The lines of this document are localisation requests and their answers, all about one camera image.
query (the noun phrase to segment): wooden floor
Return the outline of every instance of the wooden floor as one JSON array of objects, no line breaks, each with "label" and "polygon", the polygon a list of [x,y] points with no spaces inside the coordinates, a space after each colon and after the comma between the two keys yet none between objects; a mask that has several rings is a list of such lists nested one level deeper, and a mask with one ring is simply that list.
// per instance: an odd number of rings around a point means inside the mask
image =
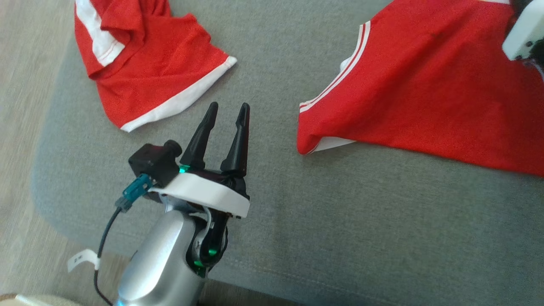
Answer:
[{"label": "wooden floor", "polygon": [[[90,265],[66,271],[82,249],[34,210],[29,175],[54,80],[73,35],[73,1],[0,0],[0,295],[50,294],[104,305],[92,288]],[[104,255],[101,287],[115,298],[121,256]],[[205,305],[293,305],[211,282]]]}]

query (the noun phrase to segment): gray cushion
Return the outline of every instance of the gray cushion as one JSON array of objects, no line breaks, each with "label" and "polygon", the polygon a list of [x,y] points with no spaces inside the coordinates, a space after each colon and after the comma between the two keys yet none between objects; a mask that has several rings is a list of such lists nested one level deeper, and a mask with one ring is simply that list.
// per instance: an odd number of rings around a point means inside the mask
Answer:
[{"label": "gray cushion", "polygon": [[[314,305],[542,304],[544,180],[367,144],[310,156],[295,149],[298,103],[318,95],[353,52],[381,1],[171,1],[239,59],[181,115],[128,134],[106,118],[70,43],[32,178],[39,212],[96,248],[133,180],[144,143],[185,146],[208,105],[216,168],[251,105],[247,219],[211,278]],[[163,208],[139,200],[106,249],[131,255]]]}]

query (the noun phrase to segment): red fabric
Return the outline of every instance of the red fabric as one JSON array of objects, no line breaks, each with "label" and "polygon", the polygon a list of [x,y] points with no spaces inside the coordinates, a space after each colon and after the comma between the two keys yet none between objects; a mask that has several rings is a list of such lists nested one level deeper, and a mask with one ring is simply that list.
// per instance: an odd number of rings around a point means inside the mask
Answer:
[{"label": "red fabric", "polygon": [[299,153],[339,137],[544,176],[543,77],[504,55],[511,16],[500,3],[395,0],[346,77],[301,104]]},{"label": "red fabric", "polygon": [[88,76],[96,81],[108,118],[121,127],[187,89],[223,64],[228,54],[210,44],[195,16],[171,17],[167,0],[90,0],[101,29],[125,45],[106,66],[77,16],[76,40]]}]

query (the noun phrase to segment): folded red shirt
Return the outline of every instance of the folded red shirt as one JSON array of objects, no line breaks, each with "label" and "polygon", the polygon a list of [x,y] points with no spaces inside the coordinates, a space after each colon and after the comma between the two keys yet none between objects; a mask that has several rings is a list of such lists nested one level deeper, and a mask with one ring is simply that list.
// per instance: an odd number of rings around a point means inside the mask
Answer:
[{"label": "folded red shirt", "polygon": [[76,0],[75,23],[104,111],[127,132],[184,111],[236,63],[167,0]]},{"label": "folded red shirt", "polygon": [[506,0],[395,0],[300,104],[298,150],[353,141],[544,176],[544,75],[511,62]]}]

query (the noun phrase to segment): white robot part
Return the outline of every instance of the white robot part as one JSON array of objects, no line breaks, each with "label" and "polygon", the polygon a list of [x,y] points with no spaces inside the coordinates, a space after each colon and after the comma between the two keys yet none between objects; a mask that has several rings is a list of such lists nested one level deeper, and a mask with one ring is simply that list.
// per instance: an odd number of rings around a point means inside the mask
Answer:
[{"label": "white robot part", "polygon": [[166,194],[187,202],[232,214],[248,216],[249,200],[219,183],[201,178],[196,174],[180,173],[165,188],[150,188],[149,192]]},{"label": "white robot part", "polygon": [[544,39],[544,0],[533,0],[525,7],[503,43],[510,60],[527,59],[534,44]]}]

